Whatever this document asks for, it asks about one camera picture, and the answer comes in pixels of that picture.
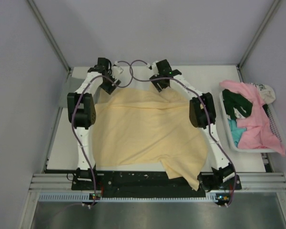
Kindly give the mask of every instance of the white wall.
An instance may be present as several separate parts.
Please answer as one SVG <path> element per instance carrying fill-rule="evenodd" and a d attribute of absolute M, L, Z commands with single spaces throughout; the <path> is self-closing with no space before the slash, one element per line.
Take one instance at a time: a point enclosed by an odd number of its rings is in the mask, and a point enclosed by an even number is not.
<path fill-rule="evenodd" d="M 237 64 L 273 0 L 35 0 L 70 66 Z"/>
<path fill-rule="evenodd" d="M 0 0 L 0 229 L 20 220 L 41 171 L 66 72 L 24 0 Z"/>
<path fill-rule="evenodd" d="M 274 108 L 286 135 L 286 0 L 244 66 L 247 81 L 265 83 L 276 92 Z M 276 169 L 286 175 L 286 157 L 274 155 Z"/>

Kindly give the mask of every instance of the beige fabric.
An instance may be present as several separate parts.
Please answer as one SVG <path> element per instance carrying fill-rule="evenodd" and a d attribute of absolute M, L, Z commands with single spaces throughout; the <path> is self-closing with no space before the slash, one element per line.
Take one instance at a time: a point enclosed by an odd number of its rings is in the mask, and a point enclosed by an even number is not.
<path fill-rule="evenodd" d="M 172 88 L 101 90 L 95 105 L 92 151 L 98 166 L 161 161 L 168 177 L 184 177 L 195 190 L 207 146 L 189 120 L 189 102 Z"/>

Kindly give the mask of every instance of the laundry basket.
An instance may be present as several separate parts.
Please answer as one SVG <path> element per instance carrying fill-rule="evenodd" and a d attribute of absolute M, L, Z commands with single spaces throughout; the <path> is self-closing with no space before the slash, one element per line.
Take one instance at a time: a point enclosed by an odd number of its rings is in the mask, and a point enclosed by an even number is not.
<path fill-rule="evenodd" d="M 227 133 L 228 142 L 232 150 L 241 152 L 241 153 L 276 153 L 276 151 L 273 149 L 239 149 L 237 148 L 234 144 L 232 133 L 231 133 L 229 122 L 228 122 L 228 116 L 225 112 L 223 92 L 219 94 L 219 100 L 220 100 L 220 106 L 221 106 L 221 111 L 222 111 L 223 120 L 224 120 L 225 131 Z M 277 138 L 281 141 L 281 143 L 286 148 L 286 139 L 283 134 L 282 127 L 278 121 L 274 108 L 271 104 L 268 104 L 267 115 L 269 117 L 270 129 L 272 133 L 275 136 L 277 136 Z"/>

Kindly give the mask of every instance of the pink towel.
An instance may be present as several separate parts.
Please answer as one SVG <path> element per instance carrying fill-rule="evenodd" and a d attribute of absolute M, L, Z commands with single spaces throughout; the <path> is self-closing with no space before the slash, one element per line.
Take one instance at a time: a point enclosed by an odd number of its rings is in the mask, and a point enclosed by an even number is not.
<path fill-rule="evenodd" d="M 253 104 L 252 113 L 248 118 L 236 120 L 237 127 L 247 128 L 237 147 L 240 149 L 270 148 L 285 156 L 285 147 L 270 130 L 269 118 L 262 107 L 265 102 L 257 88 L 251 84 L 231 80 L 225 80 L 219 85 L 231 92 L 241 94 Z"/>

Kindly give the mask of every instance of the gray floor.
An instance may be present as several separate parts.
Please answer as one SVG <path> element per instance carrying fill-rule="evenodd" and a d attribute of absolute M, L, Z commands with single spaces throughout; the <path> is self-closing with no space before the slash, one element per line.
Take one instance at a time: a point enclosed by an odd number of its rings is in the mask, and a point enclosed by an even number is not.
<path fill-rule="evenodd" d="M 39 203 L 32 229 L 285 229 L 275 194 L 237 194 L 231 207 L 214 203 Z"/>

